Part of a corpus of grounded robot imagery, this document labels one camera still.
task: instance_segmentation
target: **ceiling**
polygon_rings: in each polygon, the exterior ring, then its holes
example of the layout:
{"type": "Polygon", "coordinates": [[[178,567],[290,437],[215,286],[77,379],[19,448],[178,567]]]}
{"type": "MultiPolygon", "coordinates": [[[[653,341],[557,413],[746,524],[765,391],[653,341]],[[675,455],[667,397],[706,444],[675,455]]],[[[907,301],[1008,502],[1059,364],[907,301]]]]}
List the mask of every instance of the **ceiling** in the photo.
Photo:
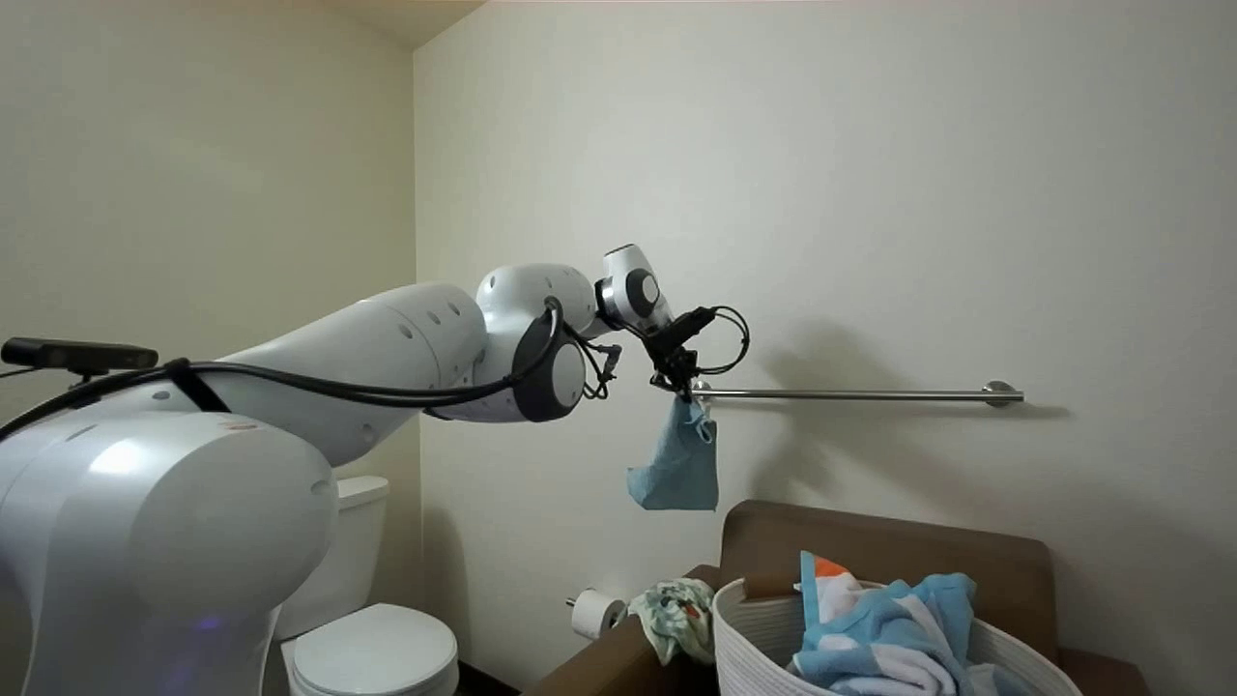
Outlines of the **ceiling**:
{"type": "Polygon", "coordinates": [[[326,0],[326,6],[417,49],[461,15],[474,13],[484,0],[326,0]]]}

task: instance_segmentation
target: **blue towel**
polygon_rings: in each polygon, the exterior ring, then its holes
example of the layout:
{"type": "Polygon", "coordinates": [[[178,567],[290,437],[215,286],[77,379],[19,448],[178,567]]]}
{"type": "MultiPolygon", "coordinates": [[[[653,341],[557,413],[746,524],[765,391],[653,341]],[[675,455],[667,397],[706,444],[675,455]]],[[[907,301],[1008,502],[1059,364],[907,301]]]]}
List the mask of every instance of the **blue towel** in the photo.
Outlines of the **blue towel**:
{"type": "Polygon", "coordinates": [[[698,397],[673,397],[656,462],[625,471],[625,490],[647,509],[716,509],[720,468],[716,468],[720,427],[698,397]]]}
{"type": "Polygon", "coordinates": [[[917,588],[881,584],[828,622],[803,622],[791,669],[831,694],[1024,696],[993,665],[971,665],[971,576],[929,576],[917,588]]]}

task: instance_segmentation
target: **toilet paper roll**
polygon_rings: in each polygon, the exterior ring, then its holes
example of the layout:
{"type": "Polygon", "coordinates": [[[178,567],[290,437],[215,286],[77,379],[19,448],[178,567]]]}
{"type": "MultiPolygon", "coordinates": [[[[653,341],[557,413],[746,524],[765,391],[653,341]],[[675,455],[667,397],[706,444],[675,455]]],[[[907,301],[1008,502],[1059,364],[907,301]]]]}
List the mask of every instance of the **toilet paper roll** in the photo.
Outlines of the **toilet paper roll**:
{"type": "Polygon", "coordinates": [[[615,597],[603,597],[603,591],[578,591],[576,605],[572,605],[572,631],[584,636],[584,640],[599,640],[607,636],[609,628],[622,622],[622,598],[615,597]]]}

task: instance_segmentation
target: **white object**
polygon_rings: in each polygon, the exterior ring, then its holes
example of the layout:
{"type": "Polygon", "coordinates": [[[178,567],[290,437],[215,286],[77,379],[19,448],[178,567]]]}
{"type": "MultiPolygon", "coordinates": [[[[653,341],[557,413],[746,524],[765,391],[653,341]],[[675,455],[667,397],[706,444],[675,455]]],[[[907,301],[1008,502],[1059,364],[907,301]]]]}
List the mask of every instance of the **white object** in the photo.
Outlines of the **white object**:
{"type": "Polygon", "coordinates": [[[22,696],[258,696],[273,609],[327,544],[327,468],[417,410],[566,419],[584,396],[576,341],[664,323],[647,254],[615,249],[599,281],[549,262],[495,270],[474,299],[417,281],[215,364],[103,377],[4,423],[0,588],[32,614],[22,696]]]}
{"type": "MultiPolygon", "coordinates": [[[[723,696],[831,696],[831,689],[791,678],[783,665],[801,649],[801,598],[746,598],[743,580],[711,598],[716,665],[723,696]]],[[[1038,696],[1084,696],[1084,689],[1019,640],[993,622],[974,622],[971,656],[1015,674],[1038,696]]]]}
{"type": "Polygon", "coordinates": [[[339,516],[312,576],[281,605],[277,640],[295,696],[448,696],[455,636],[421,613],[367,605],[386,480],[339,480],[339,516]]]}
{"type": "Polygon", "coordinates": [[[625,605],[603,591],[578,591],[572,598],[572,631],[584,640],[599,640],[622,622],[625,605]]]}

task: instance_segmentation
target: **toilet tank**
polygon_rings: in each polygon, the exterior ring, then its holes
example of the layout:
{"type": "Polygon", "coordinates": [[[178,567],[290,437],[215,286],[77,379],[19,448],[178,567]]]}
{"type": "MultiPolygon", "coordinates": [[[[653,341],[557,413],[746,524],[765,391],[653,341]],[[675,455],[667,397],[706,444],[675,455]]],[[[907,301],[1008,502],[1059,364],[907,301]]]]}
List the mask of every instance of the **toilet tank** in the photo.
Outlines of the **toilet tank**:
{"type": "Polygon", "coordinates": [[[338,480],[338,526],[305,584],[277,609],[273,640],[305,636],[367,605],[386,524],[386,480],[338,480]]]}

